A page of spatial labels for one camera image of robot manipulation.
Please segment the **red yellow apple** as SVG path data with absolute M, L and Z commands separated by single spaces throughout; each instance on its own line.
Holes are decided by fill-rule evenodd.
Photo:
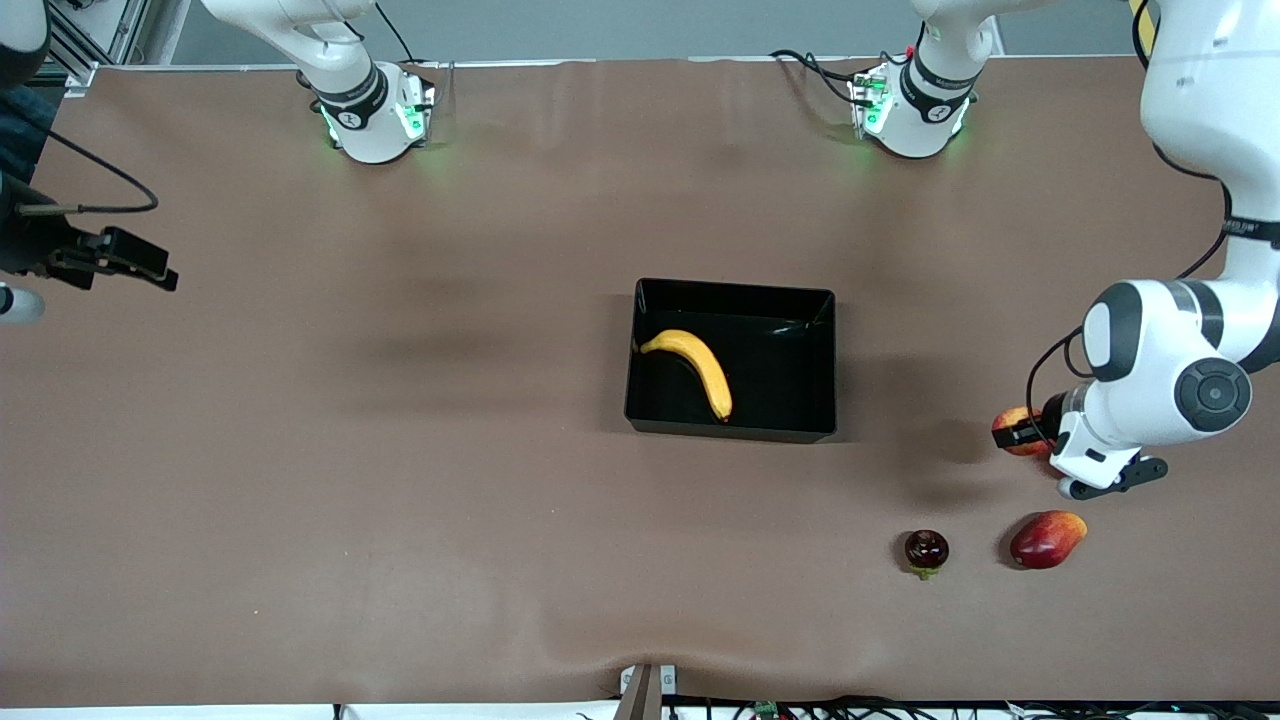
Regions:
M 1038 411 L 1038 410 L 1030 410 L 1030 409 L 1028 409 L 1025 406 L 1010 407 L 1009 410 L 1006 410 L 1006 411 L 1001 413 L 1000 415 L 997 415 L 996 419 L 993 419 L 993 421 L 991 424 L 991 429 L 989 429 L 991 434 L 992 434 L 992 439 L 993 439 L 993 424 L 995 423 L 997 423 L 997 424 L 1014 424 L 1014 423 L 1018 423 L 1018 421 L 1032 421 L 1032 423 L 1034 423 L 1038 427 L 1038 429 L 1041 430 L 1042 436 L 1046 438 L 1046 436 L 1043 434 L 1043 430 L 1044 430 L 1043 423 L 1041 420 L 1042 420 L 1042 413 Z M 1052 448 L 1053 448 L 1053 442 L 1051 439 L 1046 438 L 1046 443 L 1044 443 L 1043 448 L 1000 448 L 1000 450 L 1002 450 L 1004 452 L 1006 452 L 1009 455 L 1016 456 L 1016 457 L 1029 457 L 1029 456 L 1038 456 L 1038 455 L 1048 454 Z

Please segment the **black plastic box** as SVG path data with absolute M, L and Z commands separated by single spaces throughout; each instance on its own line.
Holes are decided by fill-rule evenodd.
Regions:
M 698 368 L 643 346 L 682 331 L 710 351 L 732 407 L 716 415 Z M 837 428 L 836 300 L 828 290 L 641 278 L 623 414 L 635 430 L 812 445 Z

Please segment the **yellow banana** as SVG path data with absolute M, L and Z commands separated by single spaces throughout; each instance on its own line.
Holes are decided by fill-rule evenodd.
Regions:
M 680 356 L 698 374 L 710 411 L 717 421 L 727 423 L 733 413 L 728 377 L 710 347 L 689 331 L 667 329 L 639 346 L 640 354 L 666 352 Z

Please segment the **red orange mango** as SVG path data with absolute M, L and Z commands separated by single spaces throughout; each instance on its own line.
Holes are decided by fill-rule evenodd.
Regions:
M 1052 569 L 1064 564 L 1087 534 L 1088 525 L 1074 512 L 1038 512 L 1014 534 L 1007 551 L 1020 568 Z

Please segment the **dark blue seat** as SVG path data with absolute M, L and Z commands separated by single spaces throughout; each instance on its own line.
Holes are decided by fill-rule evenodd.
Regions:
M 0 172 L 29 183 L 56 106 L 35 88 L 0 88 Z

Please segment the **dark purple mangosteen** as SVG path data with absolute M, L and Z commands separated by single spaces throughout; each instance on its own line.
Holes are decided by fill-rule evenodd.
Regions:
M 950 543 L 937 530 L 913 530 L 902 542 L 902 556 L 918 579 L 929 580 L 950 560 Z

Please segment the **brown table cover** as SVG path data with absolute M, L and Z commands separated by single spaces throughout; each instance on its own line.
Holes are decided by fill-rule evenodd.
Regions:
M 1120 58 L 998 60 L 947 152 L 794 64 L 462 67 L 424 150 L 329 149 L 287 70 L 106 70 L 58 128 L 152 187 L 173 293 L 0 329 L 0 706 L 690 694 L 1280 700 L 1280 372 L 1167 479 L 1001 556 L 993 447 L 1107 284 L 1219 229 Z M 635 430 L 641 278 L 828 290 L 837 428 Z M 929 580 L 913 530 L 950 560 Z

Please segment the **aluminium frame profile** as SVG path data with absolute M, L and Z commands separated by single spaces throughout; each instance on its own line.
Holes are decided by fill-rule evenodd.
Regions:
M 51 41 L 36 86 L 88 88 L 101 67 L 142 58 L 142 36 L 154 0 L 47 0 Z

